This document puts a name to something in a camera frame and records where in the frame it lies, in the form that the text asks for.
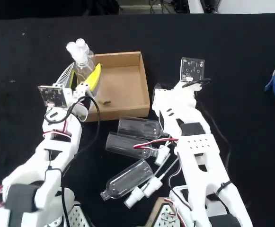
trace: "white nozzle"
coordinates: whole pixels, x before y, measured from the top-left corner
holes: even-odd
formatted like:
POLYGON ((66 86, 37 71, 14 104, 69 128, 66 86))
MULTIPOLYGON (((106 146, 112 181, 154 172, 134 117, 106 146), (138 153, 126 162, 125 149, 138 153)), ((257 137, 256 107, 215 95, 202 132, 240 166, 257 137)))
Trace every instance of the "white nozzle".
POLYGON ((165 158, 168 156, 169 152, 170 148, 168 146, 160 145, 160 150, 157 154, 155 164, 160 166, 164 162, 165 158))
POLYGON ((148 187, 146 187, 145 190, 143 190, 143 193, 147 198, 149 198, 155 191, 157 191, 162 186, 162 182, 157 178, 153 177, 149 183, 148 187))
POLYGON ((66 49, 78 64, 88 61, 87 55, 76 45, 75 42, 69 42, 66 49))
POLYGON ((124 204, 127 208, 131 208, 137 201, 141 200, 145 195, 142 192, 146 187, 147 183, 140 189, 139 187, 135 187, 131 192, 131 195, 125 200, 124 204))
POLYGON ((89 54, 89 46, 88 44, 86 44, 85 40, 84 39, 78 39, 76 40, 76 45, 81 49, 83 50, 83 52, 86 52, 86 54, 89 54))

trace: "white robotic arm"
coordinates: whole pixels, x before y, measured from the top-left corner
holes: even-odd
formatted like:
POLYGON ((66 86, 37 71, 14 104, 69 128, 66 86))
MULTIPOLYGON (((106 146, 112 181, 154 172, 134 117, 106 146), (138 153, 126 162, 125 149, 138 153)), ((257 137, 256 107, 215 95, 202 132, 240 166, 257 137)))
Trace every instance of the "white robotic arm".
MULTIPOLYGON (((100 75, 100 65, 98 67, 94 71, 97 76, 100 75)), ((88 108, 82 102, 94 97, 87 82, 80 83, 74 92, 59 83, 39 89, 48 106, 43 122, 44 140, 26 163, 2 181, 0 227, 44 227, 61 220, 64 209, 69 213, 75 204, 73 191, 61 190, 61 179, 79 150, 80 117, 87 118, 92 107, 92 102, 88 108), (43 182, 40 187, 33 185, 38 181, 43 182)))
POLYGON ((155 89, 152 108, 165 134, 178 139, 178 155, 186 185, 174 187, 169 197, 185 226, 251 227, 241 196, 231 183, 210 126, 197 109, 194 93, 201 83, 172 90, 155 89), (182 191, 188 189, 188 197, 182 191))

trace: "empty plastic bottle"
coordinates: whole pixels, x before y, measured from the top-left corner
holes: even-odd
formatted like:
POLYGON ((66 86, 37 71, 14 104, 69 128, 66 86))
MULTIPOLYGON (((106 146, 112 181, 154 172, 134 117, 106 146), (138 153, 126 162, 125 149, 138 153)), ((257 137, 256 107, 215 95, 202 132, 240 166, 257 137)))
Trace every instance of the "empty plastic bottle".
POLYGON ((155 140, 163 135, 158 121, 135 117, 120 118, 117 132, 151 140, 155 140))
POLYGON ((94 63, 88 59, 87 55, 83 50, 81 50, 75 42, 70 42, 67 44, 67 51, 71 54, 72 58, 75 60, 74 70, 77 74, 78 81, 85 81, 88 76, 94 70, 94 63))
POLYGON ((86 44, 84 39, 77 39, 76 40, 76 45, 83 50, 84 53, 86 53, 87 57, 89 58, 89 60, 91 60, 91 63, 94 63, 94 53, 93 51, 91 51, 91 49, 89 48, 88 44, 86 44))
POLYGON ((110 198, 119 199, 152 176, 151 167, 144 159, 141 159, 112 177, 100 195, 105 201, 110 198))
POLYGON ((126 155, 134 158, 147 159, 150 156, 157 156, 156 150, 151 149, 134 149, 133 146, 140 143, 147 143, 147 140, 127 136, 122 134, 116 134, 110 132, 106 141, 106 150, 114 152, 120 155, 126 155))

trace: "black strip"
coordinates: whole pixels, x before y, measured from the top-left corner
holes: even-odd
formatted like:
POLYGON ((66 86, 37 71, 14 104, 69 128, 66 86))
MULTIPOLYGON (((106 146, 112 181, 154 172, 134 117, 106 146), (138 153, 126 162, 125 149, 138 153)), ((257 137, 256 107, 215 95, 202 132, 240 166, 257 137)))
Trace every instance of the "black strip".
POLYGON ((232 183, 231 180, 229 180, 226 183, 222 183, 221 186, 220 186, 220 188, 217 190, 216 195, 218 196, 219 193, 221 192, 221 190, 224 189, 225 187, 227 187, 230 183, 232 183))
POLYGON ((161 128, 164 130, 165 123, 164 123, 164 117, 162 116, 161 111, 160 111, 159 121, 160 121, 161 128))
POLYGON ((56 115, 58 115, 58 112, 55 112, 55 113, 51 114, 51 115, 50 115, 50 118, 53 118, 53 117, 55 117, 56 115))

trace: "cardboard box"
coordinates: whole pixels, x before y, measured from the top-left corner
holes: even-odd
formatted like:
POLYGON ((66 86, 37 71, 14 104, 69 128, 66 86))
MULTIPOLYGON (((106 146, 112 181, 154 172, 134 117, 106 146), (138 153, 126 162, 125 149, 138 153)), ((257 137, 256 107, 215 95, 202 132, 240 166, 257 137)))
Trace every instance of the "cardboard box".
MULTIPOLYGON (((146 117, 150 99, 141 52, 96 54, 101 63, 101 81, 96 96, 102 121, 121 116, 146 117)), ((97 121, 96 108, 89 111, 87 122, 97 121)))

